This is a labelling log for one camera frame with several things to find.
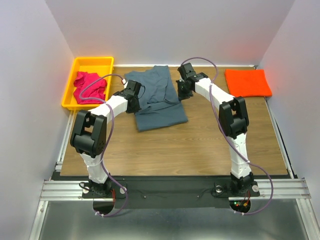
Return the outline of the grey-blue t-shirt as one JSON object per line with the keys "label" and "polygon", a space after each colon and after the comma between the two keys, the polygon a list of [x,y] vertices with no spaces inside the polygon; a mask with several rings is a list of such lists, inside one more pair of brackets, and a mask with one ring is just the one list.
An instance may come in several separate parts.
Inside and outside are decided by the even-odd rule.
{"label": "grey-blue t-shirt", "polygon": [[131,71],[124,77],[145,87],[138,95],[141,110],[134,114],[139,132],[188,122],[167,65],[156,65],[146,71]]}

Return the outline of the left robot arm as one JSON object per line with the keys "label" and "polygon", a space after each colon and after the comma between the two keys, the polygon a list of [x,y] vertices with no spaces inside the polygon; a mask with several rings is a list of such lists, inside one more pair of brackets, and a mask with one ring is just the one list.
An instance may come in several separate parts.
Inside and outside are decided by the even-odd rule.
{"label": "left robot arm", "polygon": [[84,192],[102,197],[114,193],[110,173],[103,166],[104,152],[115,127],[115,117],[141,109],[139,93],[142,87],[141,83],[128,80],[124,89],[114,93],[109,100],[103,100],[96,108],[77,113],[70,145],[80,154],[87,168],[88,183],[80,184]]}

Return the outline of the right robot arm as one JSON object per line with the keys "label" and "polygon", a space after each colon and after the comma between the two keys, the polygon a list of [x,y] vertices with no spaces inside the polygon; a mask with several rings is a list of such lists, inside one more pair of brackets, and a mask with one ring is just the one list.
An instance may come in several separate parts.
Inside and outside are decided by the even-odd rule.
{"label": "right robot arm", "polygon": [[249,117],[245,99],[222,90],[205,73],[197,73],[190,62],[183,63],[177,70],[180,74],[176,81],[180,100],[197,93],[210,101],[218,127],[229,144],[230,191],[233,194],[246,193],[254,182],[254,175],[247,154]]}

